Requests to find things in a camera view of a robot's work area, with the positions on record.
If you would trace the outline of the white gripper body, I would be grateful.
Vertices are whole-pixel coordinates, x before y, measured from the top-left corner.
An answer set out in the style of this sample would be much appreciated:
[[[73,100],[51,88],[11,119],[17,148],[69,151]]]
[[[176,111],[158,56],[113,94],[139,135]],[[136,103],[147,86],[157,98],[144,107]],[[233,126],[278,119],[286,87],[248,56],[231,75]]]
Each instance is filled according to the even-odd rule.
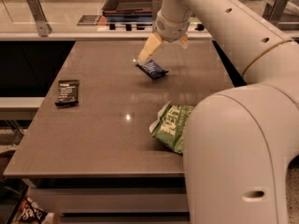
[[[188,31],[190,14],[189,9],[183,11],[171,9],[169,12],[160,9],[156,19],[156,32],[167,42],[181,39]]]

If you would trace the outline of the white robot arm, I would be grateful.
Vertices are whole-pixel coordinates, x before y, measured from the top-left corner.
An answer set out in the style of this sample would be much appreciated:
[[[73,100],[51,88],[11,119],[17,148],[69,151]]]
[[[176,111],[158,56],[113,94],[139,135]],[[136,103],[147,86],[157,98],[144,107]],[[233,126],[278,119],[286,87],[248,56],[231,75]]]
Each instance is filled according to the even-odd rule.
[[[191,15],[246,81],[207,97],[187,120],[191,223],[288,224],[286,175],[299,151],[299,45],[237,0],[163,0],[138,60],[181,39]]]

